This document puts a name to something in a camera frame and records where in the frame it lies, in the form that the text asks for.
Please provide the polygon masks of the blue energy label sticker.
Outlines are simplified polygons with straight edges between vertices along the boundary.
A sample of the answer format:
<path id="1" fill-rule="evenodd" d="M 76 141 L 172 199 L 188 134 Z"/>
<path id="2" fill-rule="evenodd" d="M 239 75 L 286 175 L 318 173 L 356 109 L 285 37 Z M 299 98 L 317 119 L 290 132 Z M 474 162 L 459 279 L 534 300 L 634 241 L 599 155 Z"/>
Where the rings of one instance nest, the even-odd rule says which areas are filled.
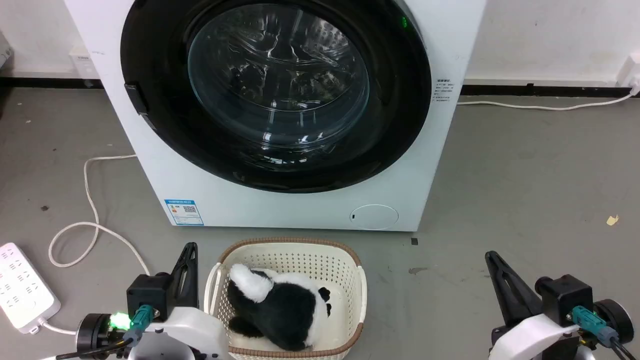
<path id="1" fill-rule="evenodd" d="M 164 199 L 167 214 L 175 226 L 205 226 L 197 204 L 190 199 Z"/>

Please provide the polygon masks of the white front-load washing machine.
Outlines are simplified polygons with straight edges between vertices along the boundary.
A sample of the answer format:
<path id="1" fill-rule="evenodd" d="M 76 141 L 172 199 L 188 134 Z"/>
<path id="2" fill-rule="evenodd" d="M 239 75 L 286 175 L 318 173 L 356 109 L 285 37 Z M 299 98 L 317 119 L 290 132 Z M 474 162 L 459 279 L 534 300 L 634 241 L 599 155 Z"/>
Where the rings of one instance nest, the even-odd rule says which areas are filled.
<path id="1" fill-rule="evenodd" d="M 429 59 L 429 109 L 418 136 L 396 162 L 362 182 L 321 193 L 279 193 L 202 170 L 162 141 L 137 113 L 121 68 L 122 29 L 134 0 L 64 0 L 167 217 L 165 199 L 189 199 L 208 227 L 359 230 L 350 221 L 351 212 L 380 204 L 398 212 L 397 223 L 384 231 L 413 232 L 425 210 L 488 0 L 397 2 L 418 29 Z M 455 82 L 450 102 L 432 102 L 438 79 Z"/>

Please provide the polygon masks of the small black text sticker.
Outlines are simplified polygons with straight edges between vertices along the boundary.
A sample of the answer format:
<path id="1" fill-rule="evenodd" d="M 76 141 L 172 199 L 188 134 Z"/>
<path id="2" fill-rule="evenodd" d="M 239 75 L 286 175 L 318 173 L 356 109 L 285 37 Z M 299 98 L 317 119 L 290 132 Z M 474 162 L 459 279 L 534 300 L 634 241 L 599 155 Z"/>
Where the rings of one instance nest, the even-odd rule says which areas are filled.
<path id="1" fill-rule="evenodd" d="M 435 80 L 431 102 L 432 103 L 450 102 L 456 88 L 457 88 L 457 85 L 451 79 Z"/>

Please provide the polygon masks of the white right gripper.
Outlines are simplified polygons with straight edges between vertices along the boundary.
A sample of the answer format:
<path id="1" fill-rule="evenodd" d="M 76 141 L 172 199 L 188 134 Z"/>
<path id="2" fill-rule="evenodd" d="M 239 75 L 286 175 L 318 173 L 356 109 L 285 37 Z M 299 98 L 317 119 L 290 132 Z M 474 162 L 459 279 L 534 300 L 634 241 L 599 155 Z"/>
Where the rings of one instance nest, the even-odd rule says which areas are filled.
<path id="1" fill-rule="evenodd" d="M 491 360 L 585 360 L 573 316 L 564 318 L 569 326 L 559 325 L 542 314 L 541 298 L 496 251 L 485 260 L 505 323 L 493 330 Z"/>

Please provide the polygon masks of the white wall socket box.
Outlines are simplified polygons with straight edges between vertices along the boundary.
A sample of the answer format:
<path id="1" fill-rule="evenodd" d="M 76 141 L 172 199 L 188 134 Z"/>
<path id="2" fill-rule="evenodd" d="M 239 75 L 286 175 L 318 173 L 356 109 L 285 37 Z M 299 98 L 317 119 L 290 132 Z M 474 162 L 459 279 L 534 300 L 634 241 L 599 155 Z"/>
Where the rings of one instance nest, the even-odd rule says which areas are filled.
<path id="1" fill-rule="evenodd" d="M 69 52 L 69 57 L 80 79 L 100 80 L 100 75 L 84 45 L 74 45 Z"/>

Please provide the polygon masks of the white wall plug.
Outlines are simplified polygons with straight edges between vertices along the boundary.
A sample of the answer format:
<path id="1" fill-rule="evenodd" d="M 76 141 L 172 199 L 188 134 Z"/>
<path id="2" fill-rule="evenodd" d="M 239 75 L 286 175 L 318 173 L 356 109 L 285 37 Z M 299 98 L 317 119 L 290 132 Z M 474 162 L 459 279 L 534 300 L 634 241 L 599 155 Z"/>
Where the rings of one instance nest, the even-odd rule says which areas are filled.
<path id="1" fill-rule="evenodd" d="M 640 51 L 631 53 L 615 76 L 615 86 L 619 88 L 640 87 Z"/>

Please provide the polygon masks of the white power strip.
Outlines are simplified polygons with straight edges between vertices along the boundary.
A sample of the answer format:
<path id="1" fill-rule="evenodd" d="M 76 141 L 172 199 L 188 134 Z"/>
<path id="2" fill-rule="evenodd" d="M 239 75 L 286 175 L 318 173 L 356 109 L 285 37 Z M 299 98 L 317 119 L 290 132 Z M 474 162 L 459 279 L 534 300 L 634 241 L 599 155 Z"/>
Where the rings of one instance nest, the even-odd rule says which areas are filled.
<path id="1" fill-rule="evenodd" d="M 31 335 L 61 308 L 58 297 L 14 243 L 0 246 L 0 307 L 16 330 Z"/>

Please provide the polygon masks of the round white filter cover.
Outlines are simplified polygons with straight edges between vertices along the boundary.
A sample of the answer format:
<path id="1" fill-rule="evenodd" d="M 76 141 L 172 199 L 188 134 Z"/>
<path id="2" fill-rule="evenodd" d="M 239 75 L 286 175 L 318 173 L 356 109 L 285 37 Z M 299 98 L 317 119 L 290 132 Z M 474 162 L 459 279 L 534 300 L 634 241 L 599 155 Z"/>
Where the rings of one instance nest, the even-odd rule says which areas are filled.
<path id="1" fill-rule="evenodd" d="M 383 231 L 392 228 L 399 219 L 394 208 L 379 203 L 370 203 L 354 209 L 349 216 L 355 228 L 365 231 Z"/>

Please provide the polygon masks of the cream plastic laundry basket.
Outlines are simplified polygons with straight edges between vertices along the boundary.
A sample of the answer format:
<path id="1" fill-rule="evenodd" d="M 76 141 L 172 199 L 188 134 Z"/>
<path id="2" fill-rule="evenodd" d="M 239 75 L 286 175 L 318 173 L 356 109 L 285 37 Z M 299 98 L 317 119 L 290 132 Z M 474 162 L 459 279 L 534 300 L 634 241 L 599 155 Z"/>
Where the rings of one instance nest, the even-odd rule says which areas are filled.
<path id="1" fill-rule="evenodd" d="M 224 327 L 234 316 L 227 298 L 233 264 L 280 274 L 304 274 L 316 286 L 329 290 L 332 307 L 321 337 L 304 351 L 280 350 L 265 338 L 248 338 L 227 330 L 229 353 L 234 360 L 345 360 L 361 337 L 368 302 L 365 271 L 349 246 L 304 237 L 254 238 L 233 244 L 208 274 L 203 298 L 204 312 L 219 319 Z"/>

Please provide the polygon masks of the black round right gripper motor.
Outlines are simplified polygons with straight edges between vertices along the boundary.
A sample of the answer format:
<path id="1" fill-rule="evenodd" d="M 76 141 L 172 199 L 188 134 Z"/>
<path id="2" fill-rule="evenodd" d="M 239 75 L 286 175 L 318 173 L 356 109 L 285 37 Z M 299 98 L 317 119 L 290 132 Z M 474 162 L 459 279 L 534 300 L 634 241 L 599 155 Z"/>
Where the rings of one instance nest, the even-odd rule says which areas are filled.
<path id="1" fill-rule="evenodd" d="M 593 309 L 610 328 L 617 331 L 622 345 L 633 341 L 635 335 L 633 320 L 622 305 L 615 300 L 604 299 L 596 301 Z"/>

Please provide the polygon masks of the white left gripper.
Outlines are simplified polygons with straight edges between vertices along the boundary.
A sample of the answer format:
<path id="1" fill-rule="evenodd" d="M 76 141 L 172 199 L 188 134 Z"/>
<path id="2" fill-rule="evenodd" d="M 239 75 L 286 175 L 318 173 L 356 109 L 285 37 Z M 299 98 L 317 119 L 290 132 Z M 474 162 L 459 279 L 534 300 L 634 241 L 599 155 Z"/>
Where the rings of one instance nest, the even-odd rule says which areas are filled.
<path id="1" fill-rule="evenodd" d="M 230 339 L 217 317 L 199 310 L 198 244 L 186 243 L 170 287 L 175 307 L 163 322 L 147 326 L 128 360 L 232 360 Z"/>

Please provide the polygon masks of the black white panda plush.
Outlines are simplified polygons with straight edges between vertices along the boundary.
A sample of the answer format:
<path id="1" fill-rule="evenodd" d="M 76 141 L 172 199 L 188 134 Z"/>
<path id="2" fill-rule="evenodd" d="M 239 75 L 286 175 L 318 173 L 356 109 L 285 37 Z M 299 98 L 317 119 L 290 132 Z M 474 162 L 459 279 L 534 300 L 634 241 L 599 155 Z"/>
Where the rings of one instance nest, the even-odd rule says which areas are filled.
<path id="1" fill-rule="evenodd" d="M 308 276 L 272 269 L 230 267 L 227 299 L 234 310 L 228 328 L 248 338 L 266 338 L 284 351 L 314 347 L 326 330 L 331 292 Z"/>

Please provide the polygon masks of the round black glass washer door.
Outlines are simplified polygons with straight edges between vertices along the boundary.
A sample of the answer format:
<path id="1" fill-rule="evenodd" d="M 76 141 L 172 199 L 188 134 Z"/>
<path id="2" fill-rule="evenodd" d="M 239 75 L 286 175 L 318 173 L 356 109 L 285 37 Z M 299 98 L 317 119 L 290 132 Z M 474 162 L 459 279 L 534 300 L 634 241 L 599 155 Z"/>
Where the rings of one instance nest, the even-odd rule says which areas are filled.
<path id="1" fill-rule="evenodd" d="M 163 142 L 261 191 L 368 180 L 429 110 L 425 44 L 397 0 L 134 0 L 119 57 L 126 94 Z"/>

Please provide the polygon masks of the black round left gripper motor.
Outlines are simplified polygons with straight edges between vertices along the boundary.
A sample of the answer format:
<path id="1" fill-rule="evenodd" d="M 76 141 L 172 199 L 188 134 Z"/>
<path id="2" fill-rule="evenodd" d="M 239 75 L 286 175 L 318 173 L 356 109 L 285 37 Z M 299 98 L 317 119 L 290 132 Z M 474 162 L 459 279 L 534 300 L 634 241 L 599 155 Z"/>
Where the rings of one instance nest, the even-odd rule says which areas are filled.
<path id="1" fill-rule="evenodd" d="M 122 340 L 125 330 L 112 325 L 112 314 L 89 313 L 80 322 L 75 346 L 77 351 L 91 351 L 110 346 Z"/>

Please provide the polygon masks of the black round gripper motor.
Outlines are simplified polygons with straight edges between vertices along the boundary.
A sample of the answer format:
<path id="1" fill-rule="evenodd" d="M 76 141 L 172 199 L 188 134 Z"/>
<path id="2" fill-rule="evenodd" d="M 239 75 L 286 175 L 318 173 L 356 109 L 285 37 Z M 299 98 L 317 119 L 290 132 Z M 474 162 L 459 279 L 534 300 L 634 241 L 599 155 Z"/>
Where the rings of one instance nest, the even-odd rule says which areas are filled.
<path id="1" fill-rule="evenodd" d="M 77 351 L 91 351 L 110 346 L 122 340 L 125 330 L 112 325 L 112 314 L 89 313 L 80 322 L 75 346 Z"/>
<path id="2" fill-rule="evenodd" d="M 610 328 L 617 331 L 622 345 L 633 341 L 635 335 L 633 320 L 622 305 L 615 300 L 604 299 L 596 301 L 593 309 Z"/>

